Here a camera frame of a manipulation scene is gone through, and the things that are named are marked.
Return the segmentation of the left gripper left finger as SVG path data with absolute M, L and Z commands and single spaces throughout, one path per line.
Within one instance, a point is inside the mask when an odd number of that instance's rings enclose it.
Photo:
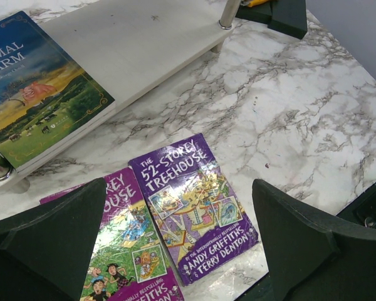
M 79 300 L 105 199 L 98 178 L 0 220 L 0 300 Z

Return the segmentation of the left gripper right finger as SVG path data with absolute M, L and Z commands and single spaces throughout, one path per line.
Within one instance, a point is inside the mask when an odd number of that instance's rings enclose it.
M 255 179 L 253 206 L 275 300 L 376 300 L 376 230 Z

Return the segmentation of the purple 52-Storey Treehouse book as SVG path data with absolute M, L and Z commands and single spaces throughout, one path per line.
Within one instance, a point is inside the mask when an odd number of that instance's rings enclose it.
M 202 134 L 129 161 L 182 284 L 258 243 L 258 233 Z

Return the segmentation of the Animal Farm book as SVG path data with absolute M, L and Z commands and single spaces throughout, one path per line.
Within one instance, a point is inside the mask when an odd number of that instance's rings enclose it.
M 25 12 L 0 21 L 0 154 L 23 172 L 115 108 Z

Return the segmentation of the purple green treehouse book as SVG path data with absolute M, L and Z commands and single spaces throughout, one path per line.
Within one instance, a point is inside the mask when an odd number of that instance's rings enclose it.
M 133 170 L 104 180 L 103 217 L 81 300 L 183 300 Z

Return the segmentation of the white two-tier shelf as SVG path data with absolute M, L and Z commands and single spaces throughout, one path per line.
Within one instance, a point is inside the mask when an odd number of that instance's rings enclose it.
M 0 154 L 0 189 L 13 187 L 232 33 L 237 2 L 97 1 L 37 25 L 115 101 L 115 108 L 23 172 Z

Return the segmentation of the small black mat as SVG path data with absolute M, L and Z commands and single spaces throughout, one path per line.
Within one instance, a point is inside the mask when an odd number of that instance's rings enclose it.
M 302 40 L 308 32 L 305 0 L 279 0 L 271 3 L 268 28 Z

